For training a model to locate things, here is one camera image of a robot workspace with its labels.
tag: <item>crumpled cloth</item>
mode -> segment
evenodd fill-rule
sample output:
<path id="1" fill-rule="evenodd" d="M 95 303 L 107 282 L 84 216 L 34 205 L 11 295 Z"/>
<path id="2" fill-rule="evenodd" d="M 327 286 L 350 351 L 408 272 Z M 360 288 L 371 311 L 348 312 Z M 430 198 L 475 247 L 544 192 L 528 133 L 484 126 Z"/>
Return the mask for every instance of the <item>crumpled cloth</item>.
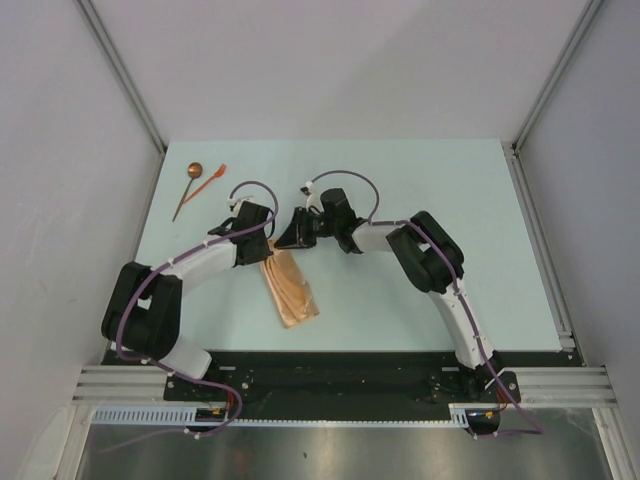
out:
<path id="1" fill-rule="evenodd" d="M 318 315 L 311 287 L 290 250 L 277 250 L 269 241 L 273 255 L 262 262 L 260 268 L 271 290 L 276 308 L 286 328 L 295 327 Z"/>

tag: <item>white wall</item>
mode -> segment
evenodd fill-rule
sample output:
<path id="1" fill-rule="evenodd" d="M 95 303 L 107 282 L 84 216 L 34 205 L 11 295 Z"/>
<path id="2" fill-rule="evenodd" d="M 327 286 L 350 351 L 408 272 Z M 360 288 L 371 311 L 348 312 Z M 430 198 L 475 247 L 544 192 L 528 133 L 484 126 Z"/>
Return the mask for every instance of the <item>white wall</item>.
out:
<path id="1" fill-rule="evenodd" d="M 612 0 L 523 162 L 579 341 L 640 445 L 640 3 Z"/>
<path id="2" fill-rule="evenodd" d="M 513 140 L 586 0 L 95 0 L 171 140 Z"/>
<path id="3" fill-rule="evenodd" d="M 159 160 L 71 0 L 0 5 L 0 478 L 68 403 Z"/>

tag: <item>orange plastic knife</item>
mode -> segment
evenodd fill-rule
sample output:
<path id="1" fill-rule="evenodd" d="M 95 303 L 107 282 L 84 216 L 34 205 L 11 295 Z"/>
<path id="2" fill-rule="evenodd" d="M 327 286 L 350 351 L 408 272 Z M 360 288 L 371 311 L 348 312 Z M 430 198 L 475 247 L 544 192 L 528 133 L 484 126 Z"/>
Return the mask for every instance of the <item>orange plastic knife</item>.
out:
<path id="1" fill-rule="evenodd" d="M 189 200 L 191 200 L 193 197 L 195 197 L 198 193 L 200 193 L 202 191 L 202 189 L 204 187 L 206 187 L 207 185 L 209 185 L 209 183 L 214 179 L 214 178 L 219 178 L 222 175 L 224 175 L 224 172 L 227 170 L 227 166 L 223 163 L 222 165 L 220 165 L 220 168 L 218 168 L 218 170 L 216 170 L 216 173 L 214 173 L 213 175 L 211 175 L 206 182 L 204 182 L 202 185 L 200 185 L 195 192 L 193 192 L 191 195 L 189 195 L 184 202 L 182 202 L 182 204 L 184 205 L 185 203 L 187 203 Z"/>

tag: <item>light blue table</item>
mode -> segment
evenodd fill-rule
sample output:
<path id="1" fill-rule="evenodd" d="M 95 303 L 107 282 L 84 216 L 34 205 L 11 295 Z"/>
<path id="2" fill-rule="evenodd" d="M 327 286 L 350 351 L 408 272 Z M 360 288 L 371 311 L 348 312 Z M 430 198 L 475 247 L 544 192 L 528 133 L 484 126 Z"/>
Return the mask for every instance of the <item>light blue table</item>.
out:
<path id="1" fill-rule="evenodd" d="M 226 174 L 171 217 L 198 161 Z M 202 241 L 229 215 L 225 199 L 239 182 L 260 180 L 280 200 L 276 235 L 302 205 L 299 188 L 325 170 L 347 168 L 377 184 L 377 219 L 427 210 L 465 254 L 467 289 L 483 328 L 500 350 L 557 351 L 560 343 L 516 194 L 497 140 L 185 142 L 169 147 L 137 255 L 157 265 Z M 333 176 L 320 191 L 343 187 L 356 212 L 374 201 L 368 185 Z M 268 195 L 248 187 L 271 205 Z M 285 329 L 258 265 L 211 278 L 183 299 L 182 332 L 207 349 L 279 351 L 450 350 L 431 300 L 415 290 L 392 254 L 345 255 L 332 239 L 294 252 L 320 315 Z"/>

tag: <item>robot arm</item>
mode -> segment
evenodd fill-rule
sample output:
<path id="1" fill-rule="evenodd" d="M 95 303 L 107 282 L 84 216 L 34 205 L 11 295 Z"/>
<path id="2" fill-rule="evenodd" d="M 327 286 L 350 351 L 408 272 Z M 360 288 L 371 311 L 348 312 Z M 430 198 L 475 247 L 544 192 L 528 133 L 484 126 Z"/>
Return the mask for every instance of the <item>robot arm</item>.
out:
<path id="1" fill-rule="evenodd" d="M 356 217 L 344 191 L 339 188 L 320 195 L 323 209 L 320 211 L 317 196 L 309 193 L 309 187 L 307 185 L 303 189 L 309 197 L 307 208 L 295 209 L 291 224 L 275 243 L 276 248 L 311 248 L 316 245 L 317 237 L 332 236 L 346 253 L 393 252 L 413 286 L 427 293 L 436 304 L 451 335 L 460 364 L 471 370 L 482 367 L 485 360 L 460 300 L 460 296 L 467 296 L 462 279 L 464 256 L 436 220 L 422 211 L 411 218 L 411 223 L 433 239 L 447 256 L 457 274 L 458 293 L 454 291 L 454 279 L 445 263 L 432 248 L 424 249 L 425 240 L 413 228 L 394 222 L 367 223 Z M 482 331 L 479 331 L 479 338 L 487 357 L 491 358 L 493 346 Z"/>
<path id="2" fill-rule="evenodd" d="M 176 264 L 170 259 L 171 266 L 155 277 L 140 296 L 148 305 L 137 303 L 131 311 L 122 345 L 189 377 L 202 378 L 211 355 L 180 335 L 182 297 L 211 275 L 262 262 L 271 255 L 264 230 L 210 245 L 215 238 L 260 225 L 269 212 L 267 207 L 247 200 L 238 202 L 234 216 L 209 232 L 204 248 Z M 127 304 L 151 271 L 151 267 L 136 262 L 122 268 L 102 321 L 105 338 L 116 341 Z"/>

